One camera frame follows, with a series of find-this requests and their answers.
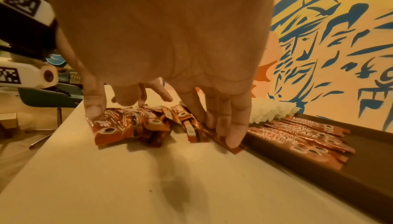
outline brown tray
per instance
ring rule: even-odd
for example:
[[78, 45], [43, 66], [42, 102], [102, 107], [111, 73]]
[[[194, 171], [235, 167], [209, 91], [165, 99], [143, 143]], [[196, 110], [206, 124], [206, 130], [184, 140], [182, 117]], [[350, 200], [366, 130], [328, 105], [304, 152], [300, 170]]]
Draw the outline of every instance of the brown tray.
[[333, 170], [296, 156], [289, 151], [261, 142], [247, 134], [243, 143], [256, 152], [287, 167], [314, 184], [372, 216], [393, 223], [393, 133], [359, 127], [309, 115], [297, 117], [347, 128], [343, 140], [355, 148], [343, 168]]

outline floor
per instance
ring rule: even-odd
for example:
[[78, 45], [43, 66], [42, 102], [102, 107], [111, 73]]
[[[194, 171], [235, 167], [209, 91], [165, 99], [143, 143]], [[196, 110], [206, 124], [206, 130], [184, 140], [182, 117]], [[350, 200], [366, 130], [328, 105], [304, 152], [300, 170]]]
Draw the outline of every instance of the floor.
[[[45, 133], [25, 133], [27, 129], [55, 129], [56, 109], [26, 106], [15, 88], [0, 88], [0, 113], [16, 112], [19, 130], [12, 138], [0, 137], [0, 193], [29, 162], [39, 147], [29, 150], [29, 145], [45, 137]], [[63, 109], [63, 121], [74, 109]]]

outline table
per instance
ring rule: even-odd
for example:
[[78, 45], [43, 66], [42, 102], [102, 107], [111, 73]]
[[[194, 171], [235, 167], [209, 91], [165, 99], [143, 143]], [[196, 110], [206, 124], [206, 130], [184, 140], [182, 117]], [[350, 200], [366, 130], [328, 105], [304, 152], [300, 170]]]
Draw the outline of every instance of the table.
[[[179, 102], [147, 93], [150, 106]], [[267, 159], [190, 144], [181, 128], [160, 149], [99, 149], [80, 104], [0, 195], [0, 223], [376, 222]]]

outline chair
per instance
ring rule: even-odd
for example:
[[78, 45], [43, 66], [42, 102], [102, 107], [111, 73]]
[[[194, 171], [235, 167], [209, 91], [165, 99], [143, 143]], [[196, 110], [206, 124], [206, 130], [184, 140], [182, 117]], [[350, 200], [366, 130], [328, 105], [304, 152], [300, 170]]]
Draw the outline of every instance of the chair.
[[[57, 127], [63, 122], [61, 108], [75, 108], [83, 100], [83, 91], [79, 87], [61, 83], [47, 89], [18, 88], [18, 91], [20, 99], [28, 106], [57, 108]], [[26, 132], [42, 131], [52, 133], [31, 144], [29, 149], [33, 149], [36, 145], [44, 143], [56, 130], [41, 129]]]

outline wall mural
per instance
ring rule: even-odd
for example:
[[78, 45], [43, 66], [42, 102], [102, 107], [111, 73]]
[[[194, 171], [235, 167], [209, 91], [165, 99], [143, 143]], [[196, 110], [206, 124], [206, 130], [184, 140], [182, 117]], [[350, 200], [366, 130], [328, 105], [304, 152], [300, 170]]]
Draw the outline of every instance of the wall mural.
[[275, 0], [253, 97], [393, 132], [392, 91], [392, 0]]

